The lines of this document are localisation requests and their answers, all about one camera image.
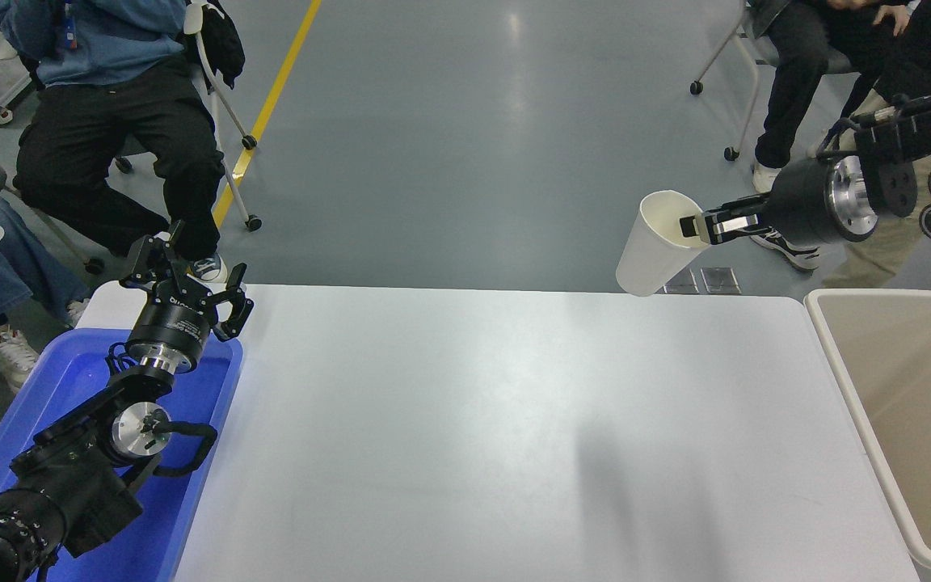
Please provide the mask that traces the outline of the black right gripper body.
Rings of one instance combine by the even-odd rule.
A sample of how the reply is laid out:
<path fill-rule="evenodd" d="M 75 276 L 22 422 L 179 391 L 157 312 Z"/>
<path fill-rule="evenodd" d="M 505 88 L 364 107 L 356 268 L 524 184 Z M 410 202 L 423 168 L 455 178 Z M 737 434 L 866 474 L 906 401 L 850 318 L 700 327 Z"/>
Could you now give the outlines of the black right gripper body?
<path fill-rule="evenodd" d="M 842 242 L 830 191 L 834 162 L 792 162 L 773 181 L 760 222 L 792 246 L 819 247 Z"/>

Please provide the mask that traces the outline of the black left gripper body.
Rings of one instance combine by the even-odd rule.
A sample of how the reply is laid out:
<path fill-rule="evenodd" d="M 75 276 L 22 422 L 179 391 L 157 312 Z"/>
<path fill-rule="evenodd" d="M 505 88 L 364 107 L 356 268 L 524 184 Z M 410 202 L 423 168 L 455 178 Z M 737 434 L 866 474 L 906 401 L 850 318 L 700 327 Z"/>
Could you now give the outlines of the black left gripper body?
<path fill-rule="evenodd" d="M 171 365 L 197 365 L 212 324 L 200 302 L 212 291 L 148 289 L 145 306 L 126 339 L 134 360 L 162 358 Z"/>

